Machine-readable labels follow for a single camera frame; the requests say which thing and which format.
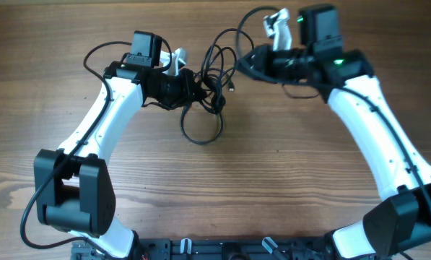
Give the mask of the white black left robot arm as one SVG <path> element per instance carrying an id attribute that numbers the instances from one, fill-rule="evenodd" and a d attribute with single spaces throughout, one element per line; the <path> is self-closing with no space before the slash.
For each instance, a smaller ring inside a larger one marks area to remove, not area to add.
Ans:
<path id="1" fill-rule="evenodd" d="M 96 101 L 75 132 L 34 161 L 35 193 L 27 205 L 41 224 L 69 234 L 103 259 L 148 259 L 137 232 L 116 217 L 108 163 L 129 121 L 141 108 L 187 107 L 206 96 L 186 68 L 186 51 L 159 35 L 137 31 L 130 51 L 99 74 Z"/>

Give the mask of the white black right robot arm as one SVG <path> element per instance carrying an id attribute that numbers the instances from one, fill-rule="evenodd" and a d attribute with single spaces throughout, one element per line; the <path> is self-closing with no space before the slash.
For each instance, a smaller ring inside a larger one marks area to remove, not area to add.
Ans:
<path id="1" fill-rule="evenodd" d="M 340 117 L 376 182 L 380 204 L 323 237 L 330 259 L 388 258 L 431 241 L 431 165 L 420 155 L 383 96 L 359 50 L 344 51 L 332 4 L 299 10 L 300 47 L 292 47 L 287 9 L 267 8 L 269 44 L 240 55 L 238 69 L 263 82 L 312 87 Z"/>

